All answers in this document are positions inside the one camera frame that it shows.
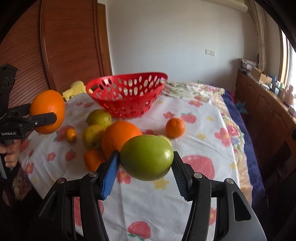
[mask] metal bolt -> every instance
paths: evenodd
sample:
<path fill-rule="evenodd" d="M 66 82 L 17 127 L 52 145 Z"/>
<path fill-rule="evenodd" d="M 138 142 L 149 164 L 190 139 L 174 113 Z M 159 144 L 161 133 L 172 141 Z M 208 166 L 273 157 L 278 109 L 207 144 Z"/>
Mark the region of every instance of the metal bolt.
<path fill-rule="evenodd" d="M 226 182 L 227 182 L 228 184 L 234 184 L 234 181 L 233 181 L 231 178 L 227 178 L 227 179 L 226 179 Z"/>
<path fill-rule="evenodd" d="M 199 172 L 194 173 L 195 178 L 202 178 L 202 174 Z"/>
<path fill-rule="evenodd" d="M 96 172 L 90 172 L 90 173 L 89 173 L 89 176 L 90 176 L 90 177 L 95 177 L 96 175 L 97 175 Z"/>
<path fill-rule="evenodd" d="M 64 183 L 65 180 L 66 180 L 65 178 L 60 177 L 60 178 L 57 180 L 57 183 L 59 183 L 59 184 Z"/>

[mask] purple fabric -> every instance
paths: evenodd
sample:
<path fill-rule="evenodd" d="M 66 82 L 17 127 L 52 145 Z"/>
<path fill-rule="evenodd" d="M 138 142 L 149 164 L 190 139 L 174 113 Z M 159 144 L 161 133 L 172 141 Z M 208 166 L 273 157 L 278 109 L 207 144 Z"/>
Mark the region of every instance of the purple fabric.
<path fill-rule="evenodd" d="M 251 185 L 253 186 L 252 207 L 255 207 L 264 198 L 265 189 L 260 175 L 258 162 L 254 153 L 253 144 L 238 109 L 231 101 L 230 91 L 226 90 L 225 94 L 222 95 L 222 98 L 229 111 L 231 118 L 239 126 L 240 130 L 244 133 L 244 152 L 247 156 L 248 173 Z"/>

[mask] basket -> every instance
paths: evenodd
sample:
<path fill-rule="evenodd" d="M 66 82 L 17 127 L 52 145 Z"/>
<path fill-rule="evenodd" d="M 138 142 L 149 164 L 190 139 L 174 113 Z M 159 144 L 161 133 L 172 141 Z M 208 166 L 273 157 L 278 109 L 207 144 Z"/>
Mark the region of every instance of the basket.
<path fill-rule="evenodd" d="M 86 91 L 113 117 L 135 118 L 150 109 L 167 80 L 166 74 L 158 72 L 105 76 L 91 80 Z"/>

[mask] bed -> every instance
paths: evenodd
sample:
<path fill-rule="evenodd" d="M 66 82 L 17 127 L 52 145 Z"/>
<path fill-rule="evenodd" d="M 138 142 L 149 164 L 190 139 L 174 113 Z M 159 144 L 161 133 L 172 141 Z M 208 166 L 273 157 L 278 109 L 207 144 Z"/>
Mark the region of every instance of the bed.
<path fill-rule="evenodd" d="M 264 188 L 250 137 L 229 100 L 229 92 L 220 88 L 167 83 L 147 113 L 128 121 L 144 134 L 158 135 L 165 134 L 168 119 L 182 118 L 186 132 L 171 140 L 182 160 L 210 179 L 232 178 L 254 205 L 264 195 Z M 85 147 L 81 138 L 74 144 L 68 143 L 65 130 L 74 126 L 81 136 L 88 113 L 99 106 L 87 94 L 75 96 L 65 105 L 66 117 L 56 133 L 42 136 L 33 132 L 21 145 L 19 162 L 29 182 L 23 186 L 32 185 L 42 198 L 57 178 L 73 180 L 88 172 L 82 161 Z M 181 240 L 191 207 L 191 203 L 180 196 L 172 171 L 160 180 L 142 182 L 133 179 L 122 168 L 111 195 L 98 205 L 112 240 Z M 83 235 L 78 197 L 74 198 L 74 206 L 76 231 Z M 213 239 L 215 219 L 216 202 L 213 199 L 208 240 Z"/>

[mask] tangerine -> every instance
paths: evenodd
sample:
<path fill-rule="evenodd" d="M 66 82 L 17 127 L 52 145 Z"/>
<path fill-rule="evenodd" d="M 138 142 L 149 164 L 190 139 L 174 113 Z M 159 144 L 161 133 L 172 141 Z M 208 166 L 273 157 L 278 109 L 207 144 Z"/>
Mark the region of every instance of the tangerine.
<path fill-rule="evenodd" d="M 172 118 L 166 123 L 165 131 L 171 138 L 180 137 L 185 133 L 185 124 L 181 119 Z"/>
<path fill-rule="evenodd" d="M 99 165 L 105 162 L 104 155 L 99 150 L 87 150 L 83 155 L 83 160 L 90 172 L 96 171 Z"/>
<path fill-rule="evenodd" d="M 132 123 L 117 121 L 110 125 L 102 137 L 102 150 L 109 158 L 114 150 L 121 151 L 122 146 L 132 137 L 140 136 L 142 132 Z"/>
<path fill-rule="evenodd" d="M 65 136 L 68 142 L 75 142 L 77 139 L 77 132 L 74 128 L 68 128 L 65 132 Z"/>
<path fill-rule="evenodd" d="M 35 128 L 39 134 L 51 134 L 60 128 L 64 121 L 65 117 L 65 103 L 61 94 L 54 90 L 46 90 L 33 100 L 29 114 L 30 115 L 39 115 L 54 112 L 57 116 L 57 120 L 55 123 L 39 126 Z"/>

